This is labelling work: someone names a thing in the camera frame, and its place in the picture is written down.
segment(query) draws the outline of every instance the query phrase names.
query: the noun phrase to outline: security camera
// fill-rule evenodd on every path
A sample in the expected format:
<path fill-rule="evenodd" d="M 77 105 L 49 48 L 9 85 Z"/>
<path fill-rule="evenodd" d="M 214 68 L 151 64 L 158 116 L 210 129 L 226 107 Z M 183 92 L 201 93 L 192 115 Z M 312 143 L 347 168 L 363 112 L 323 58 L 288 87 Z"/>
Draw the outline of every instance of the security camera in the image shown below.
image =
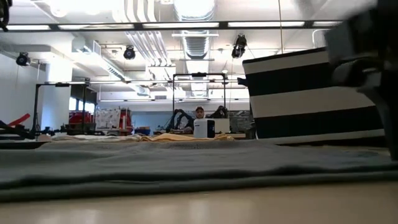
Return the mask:
<path fill-rule="evenodd" d="M 245 52 L 245 46 L 248 45 L 246 38 L 243 34 L 239 34 L 236 38 L 234 49 L 232 50 L 232 58 L 240 58 L 242 57 L 243 53 Z"/>
<path fill-rule="evenodd" d="M 124 51 L 123 57 L 127 60 L 134 59 L 136 57 L 136 53 L 134 52 L 134 47 L 127 46 L 126 50 Z"/>
<path fill-rule="evenodd" d="M 27 52 L 21 52 L 21 53 L 19 53 L 19 56 L 18 56 L 16 62 L 17 62 L 17 65 L 26 67 L 26 66 L 30 65 L 31 60 L 28 57 Z"/>

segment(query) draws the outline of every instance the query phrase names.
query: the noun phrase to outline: tan fabric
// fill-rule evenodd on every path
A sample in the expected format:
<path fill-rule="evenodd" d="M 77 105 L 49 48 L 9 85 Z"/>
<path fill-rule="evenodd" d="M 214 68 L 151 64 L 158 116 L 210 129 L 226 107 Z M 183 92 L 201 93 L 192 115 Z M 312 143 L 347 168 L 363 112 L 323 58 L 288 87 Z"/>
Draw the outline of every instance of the tan fabric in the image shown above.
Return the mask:
<path fill-rule="evenodd" d="M 203 138 L 198 139 L 191 136 L 181 135 L 181 134 L 161 134 L 159 136 L 54 136 L 52 141 L 84 141 L 84 142 L 141 142 L 141 141 L 151 141 L 151 142 L 170 142 L 170 141 L 234 141 L 234 138 L 226 134 L 218 134 L 215 138 Z"/>
<path fill-rule="evenodd" d="M 226 134 L 219 134 L 215 138 L 194 138 L 190 136 L 184 136 L 181 134 L 161 134 L 156 137 L 144 136 L 141 141 L 152 141 L 152 142 L 169 142 L 169 141 L 234 141 L 234 138 Z"/>

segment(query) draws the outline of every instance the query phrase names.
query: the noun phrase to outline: air duct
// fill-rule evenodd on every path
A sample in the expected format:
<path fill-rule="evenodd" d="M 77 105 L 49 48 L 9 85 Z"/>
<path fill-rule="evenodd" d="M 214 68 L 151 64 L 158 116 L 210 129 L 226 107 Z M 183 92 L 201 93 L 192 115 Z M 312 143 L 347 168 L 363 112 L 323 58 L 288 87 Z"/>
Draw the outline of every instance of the air duct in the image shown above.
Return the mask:
<path fill-rule="evenodd" d="M 175 0 L 174 12 L 178 21 L 210 21 L 215 0 Z M 182 31 L 182 34 L 208 34 L 208 30 Z M 209 51 L 209 37 L 183 37 L 184 51 L 190 59 L 204 59 Z"/>
<path fill-rule="evenodd" d="M 126 80 L 126 76 L 120 72 L 121 70 L 110 62 L 105 57 L 101 56 L 101 46 L 94 40 L 87 40 L 84 37 L 75 37 L 72 40 L 72 52 L 77 52 L 78 54 L 85 54 L 93 57 L 96 63 L 106 70 L 110 75 L 113 75 L 120 80 Z M 137 92 L 139 96 L 149 96 L 149 88 L 141 87 L 140 85 L 129 85 L 129 87 Z"/>
<path fill-rule="evenodd" d="M 176 20 L 182 22 L 192 21 L 211 21 L 215 13 L 215 0 L 175 0 L 174 12 Z M 209 34 L 208 30 L 182 31 L 188 37 L 182 37 L 185 58 L 187 59 L 208 59 L 210 38 L 209 37 L 189 37 L 190 34 Z M 189 73 L 207 73 L 209 61 L 187 61 Z M 206 83 L 191 85 L 194 96 L 203 96 L 206 93 Z"/>

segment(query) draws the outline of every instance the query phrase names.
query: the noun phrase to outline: ceiling light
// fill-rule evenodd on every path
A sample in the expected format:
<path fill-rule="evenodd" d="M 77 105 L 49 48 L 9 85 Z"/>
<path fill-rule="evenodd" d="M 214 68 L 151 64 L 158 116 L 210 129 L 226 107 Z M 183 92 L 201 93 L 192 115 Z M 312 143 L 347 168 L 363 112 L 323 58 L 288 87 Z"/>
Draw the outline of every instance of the ceiling light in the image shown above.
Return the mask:
<path fill-rule="evenodd" d="M 115 84 L 121 82 L 122 81 L 91 81 L 90 84 Z"/>
<path fill-rule="evenodd" d="M 134 59 L 136 57 L 136 53 L 134 51 L 134 47 L 133 46 L 127 46 L 126 50 L 123 53 L 123 57 L 126 60 Z"/>
<path fill-rule="evenodd" d="M 313 23 L 314 27 L 337 26 L 341 21 L 316 21 Z"/>
<path fill-rule="evenodd" d="M 124 102 L 124 100 L 100 100 L 100 102 Z"/>
<path fill-rule="evenodd" d="M 304 21 L 290 22 L 229 22 L 228 27 L 295 27 L 304 26 Z"/>
<path fill-rule="evenodd" d="M 174 83 L 209 83 L 210 80 L 175 80 Z"/>
<path fill-rule="evenodd" d="M 224 80 L 214 80 L 215 83 L 223 83 Z M 238 83 L 238 80 L 225 80 L 228 83 Z"/>
<path fill-rule="evenodd" d="M 133 29 L 133 24 L 70 24 L 70 25 L 58 25 L 63 30 L 91 30 L 91 29 Z"/>
<path fill-rule="evenodd" d="M 147 84 L 158 84 L 158 83 L 168 83 L 167 80 L 127 80 L 127 83 L 139 84 L 139 85 L 147 85 Z"/>
<path fill-rule="evenodd" d="M 17 65 L 22 66 L 22 67 L 26 67 L 30 65 L 30 58 L 28 57 L 28 53 L 27 52 L 21 52 L 19 53 L 19 56 L 16 60 Z"/>
<path fill-rule="evenodd" d="M 47 25 L 9 25 L 9 30 L 49 30 L 50 27 Z"/>
<path fill-rule="evenodd" d="M 239 34 L 234 43 L 234 47 L 231 54 L 232 58 L 241 58 L 244 52 L 246 51 L 245 46 L 247 45 L 248 42 L 245 36 L 243 34 Z"/>
<path fill-rule="evenodd" d="M 172 28 L 214 28 L 218 27 L 218 22 L 173 22 L 173 23 L 146 23 L 142 25 L 144 29 L 172 29 Z"/>
<path fill-rule="evenodd" d="M 142 101 L 155 101 L 155 99 L 135 99 L 135 100 L 127 100 L 128 102 L 142 102 Z"/>
<path fill-rule="evenodd" d="M 172 37 L 218 37 L 218 34 L 172 34 Z"/>

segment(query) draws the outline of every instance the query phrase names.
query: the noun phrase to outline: desk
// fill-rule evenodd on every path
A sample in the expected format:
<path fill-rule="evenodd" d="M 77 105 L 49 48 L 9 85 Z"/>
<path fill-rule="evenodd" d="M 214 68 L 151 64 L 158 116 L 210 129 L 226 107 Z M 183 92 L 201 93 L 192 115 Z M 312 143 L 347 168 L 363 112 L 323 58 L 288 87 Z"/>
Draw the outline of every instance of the desk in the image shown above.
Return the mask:
<path fill-rule="evenodd" d="M 398 182 L 0 204 L 1 224 L 396 224 Z"/>

